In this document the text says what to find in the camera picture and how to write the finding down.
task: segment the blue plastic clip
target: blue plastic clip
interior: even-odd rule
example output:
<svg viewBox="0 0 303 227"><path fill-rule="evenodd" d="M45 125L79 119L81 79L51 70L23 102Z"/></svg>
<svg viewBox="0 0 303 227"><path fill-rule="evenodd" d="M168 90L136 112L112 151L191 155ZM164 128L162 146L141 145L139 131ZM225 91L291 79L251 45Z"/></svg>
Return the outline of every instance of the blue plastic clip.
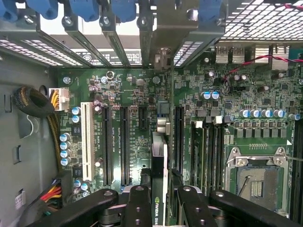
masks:
<svg viewBox="0 0 303 227"><path fill-rule="evenodd" d="M199 22L215 22L220 16L222 0L200 0Z"/></svg>
<svg viewBox="0 0 303 227"><path fill-rule="evenodd" d="M122 23L133 21L136 19L136 1L135 0L112 0L113 13L120 18Z"/></svg>
<svg viewBox="0 0 303 227"><path fill-rule="evenodd" d="M15 0L0 0L0 18L4 21L18 20L18 11Z"/></svg>
<svg viewBox="0 0 303 227"><path fill-rule="evenodd" d="M58 16L57 0L26 0L27 5L47 20L56 19Z"/></svg>
<svg viewBox="0 0 303 227"><path fill-rule="evenodd" d="M99 5L96 0L70 0L70 5L73 13L86 22L99 19Z"/></svg>

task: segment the gray case wall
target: gray case wall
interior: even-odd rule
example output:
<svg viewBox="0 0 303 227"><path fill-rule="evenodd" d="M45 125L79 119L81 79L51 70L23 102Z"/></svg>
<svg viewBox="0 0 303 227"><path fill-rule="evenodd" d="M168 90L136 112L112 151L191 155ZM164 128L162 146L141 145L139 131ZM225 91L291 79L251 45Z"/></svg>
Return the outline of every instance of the gray case wall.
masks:
<svg viewBox="0 0 303 227"><path fill-rule="evenodd" d="M20 86L39 89L41 85L56 87L56 79L43 66L0 53L0 227L14 227L24 208L32 202L55 177L56 161L46 119L37 119L39 131L19 138L18 117L26 116L14 105L6 113L4 95L9 97ZM20 148L20 161L14 164L14 151ZM15 197L25 191L26 205L15 208Z"/></svg>

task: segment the green circuit board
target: green circuit board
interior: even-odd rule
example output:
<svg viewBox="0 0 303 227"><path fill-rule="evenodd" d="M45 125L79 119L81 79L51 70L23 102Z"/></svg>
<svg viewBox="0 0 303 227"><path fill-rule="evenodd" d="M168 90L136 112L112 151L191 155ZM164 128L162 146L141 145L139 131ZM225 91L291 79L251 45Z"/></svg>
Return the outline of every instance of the green circuit board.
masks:
<svg viewBox="0 0 303 227"><path fill-rule="evenodd" d="M260 205L273 199L274 204L269 209L286 215L289 212L291 162L276 168L273 165L268 167L264 162L250 163L248 169L234 168L227 175L226 161L234 147L244 156L273 156L278 148L283 148L288 156L292 156L294 121L288 116L300 112L298 107L302 92L298 80L303 77L303 70L298 64L289 65L285 76L275 80L272 78L274 72L268 65L252 64L237 72L247 76L245 81L230 83L232 88L242 87L245 90L233 90L224 95L222 85L215 84L214 79L226 75L235 67L199 63L186 70L175 70L173 78L169 73L155 73L154 70L112 70L115 76L105 84L100 79L108 72L106 69L60 70L59 87L69 89L70 93L70 111L61 113L61 133L70 133L75 127L71 109L80 106L81 102L93 102L96 94L102 96L104 106L111 108L113 178L110 184L105 185L103 170L96 167L90 192L105 187L121 192L124 188L121 182L121 107L129 110L129 184L140 183L141 169L150 167L152 132L157 129L157 117L168 116L167 112L158 112L159 102L167 102L173 104L175 109L174 122L171 122L174 125L173 157L170 159L173 166L181 171L184 184L198 186L204 193L223 188L239 194L245 172L248 171L250 175L256 176L245 188L243 197ZM210 71L214 72L213 78L206 76ZM71 83L64 84L64 77L71 78ZM173 100L170 100L171 79L174 80ZM98 87L98 92L89 92L89 86L92 85ZM258 91L262 86L269 86L270 90ZM203 98L203 92L214 91L219 93L218 99ZM144 129L140 126L139 107L145 108L147 127ZM283 110L285 114L282 118L252 118L239 115L241 110ZM220 125L214 123L217 116L223 118ZM196 127L196 122L202 122L202 127ZM94 114L94 126L94 152L97 159L103 152L102 114ZM72 170L73 166L82 162L80 135L71 135L71 158L72 162L65 169ZM262 200L266 191L261 189L259 192L256 189L255 194L254 190L256 187L263 188L266 177L270 176L275 179L273 192L276 197ZM74 198L77 200L81 197L79 193Z"/></svg>

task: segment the motherboard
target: motherboard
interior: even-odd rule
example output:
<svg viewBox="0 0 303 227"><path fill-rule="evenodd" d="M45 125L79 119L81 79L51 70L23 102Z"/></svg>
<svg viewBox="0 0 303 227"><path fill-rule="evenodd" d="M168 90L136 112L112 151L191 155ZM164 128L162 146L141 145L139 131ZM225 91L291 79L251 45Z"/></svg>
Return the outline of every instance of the motherboard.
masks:
<svg viewBox="0 0 303 227"><path fill-rule="evenodd" d="M293 156L300 120L302 67L289 63L276 71L253 63L223 81L237 66L61 69L59 88L70 99L69 110L60 112L61 164L72 171L74 201L140 184L154 165L157 131L171 142L169 166L184 185L204 194L224 189L288 217L293 161L286 157ZM151 200L166 203L164 197Z"/></svg>

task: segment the power connector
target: power connector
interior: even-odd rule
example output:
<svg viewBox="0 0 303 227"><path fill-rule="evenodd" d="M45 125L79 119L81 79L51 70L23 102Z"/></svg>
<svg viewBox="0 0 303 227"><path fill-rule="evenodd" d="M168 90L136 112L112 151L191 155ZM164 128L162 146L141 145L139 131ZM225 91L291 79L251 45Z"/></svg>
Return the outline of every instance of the power connector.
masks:
<svg viewBox="0 0 303 227"><path fill-rule="evenodd" d="M55 107L55 111L67 112L70 108L69 90L64 88L48 89L49 98Z"/></svg>

